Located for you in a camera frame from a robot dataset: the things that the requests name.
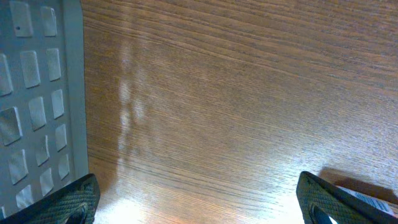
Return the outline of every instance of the tabletop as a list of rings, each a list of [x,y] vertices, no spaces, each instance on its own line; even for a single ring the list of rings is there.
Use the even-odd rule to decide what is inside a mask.
[[[303,223],[304,170],[398,201],[396,1],[81,3],[96,223]]]

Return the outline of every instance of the plastic crate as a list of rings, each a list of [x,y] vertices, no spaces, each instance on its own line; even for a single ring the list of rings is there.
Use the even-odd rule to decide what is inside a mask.
[[[80,2],[0,1],[0,219],[88,173]]]

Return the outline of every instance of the rectangular hole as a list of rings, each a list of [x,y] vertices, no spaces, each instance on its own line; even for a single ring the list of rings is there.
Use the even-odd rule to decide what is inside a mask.
[[[25,87],[31,88],[40,84],[39,66],[37,65],[36,51],[24,51],[20,53],[22,74],[24,75]]]
[[[67,129],[65,124],[55,129],[55,147],[60,151],[67,146]]]
[[[58,172],[60,174],[61,180],[64,179],[69,174],[69,156],[68,154],[63,155],[60,158],[58,164]]]
[[[49,140],[47,136],[42,137],[35,145],[35,154],[37,165],[42,165],[49,159]]]
[[[30,8],[25,2],[10,1],[12,23],[17,37],[32,37],[33,27]]]
[[[63,115],[63,95],[62,90],[56,90],[51,93],[52,109],[54,113],[54,119],[59,118]]]
[[[21,123],[16,107],[0,111],[0,133],[5,146],[22,137]]]
[[[29,112],[32,129],[34,131],[46,124],[42,97],[37,97],[29,101]]]
[[[11,92],[12,84],[7,58],[4,54],[0,54],[0,96],[8,95]]]
[[[32,187],[30,185],[26,186],[16,195],[17,206],[19,209],[27,208],[29,205],[33,204]]]
[[[0,207],[0,221],[6,218],[6,211],[4,210],[4,207]]]
[[[28,174],[24,149],[10,156],[8,159],[8,168],[11,175],[11,182],[14,185]]]
[[[47,6],[42,6],[40,10],[42,12],[44,36],[55,37],[57,35],[57,20],[54,9]]]
[[[58,49],[47,49],[46,54],[50,81],[61,78],[60,55]]]
[[[40,175],[40,186],[42,188],[43,197],[46,196],[54,188],[54,183],[52,182],[51,168],[47,169],[42,175]]]

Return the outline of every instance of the black textured object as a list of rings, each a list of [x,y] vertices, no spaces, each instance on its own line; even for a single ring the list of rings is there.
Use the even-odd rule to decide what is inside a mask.
[[[305,224],[398,223],[398,219],[357,199],[321,178],[302,172],[296,194]]]
[[[0,221],[6,223],[89,224],[100,200],[94,174],[88,174],[33,205]]]

